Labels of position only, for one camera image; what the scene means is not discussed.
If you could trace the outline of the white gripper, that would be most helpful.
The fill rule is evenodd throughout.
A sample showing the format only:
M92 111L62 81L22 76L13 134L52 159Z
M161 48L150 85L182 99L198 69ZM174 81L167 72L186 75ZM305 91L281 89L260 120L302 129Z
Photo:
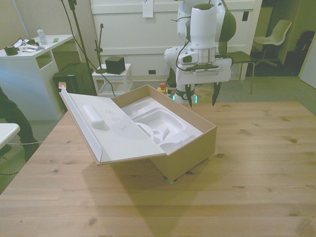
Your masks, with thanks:
M190 84L211 83L214 82L214 92L212 96L212 105L214 106L219 92L221 83L229 81L231 78L231 58L216 59L211 64L178 64L176 70L176 83L186 84L186 95L190 107L192 107L192 91Z

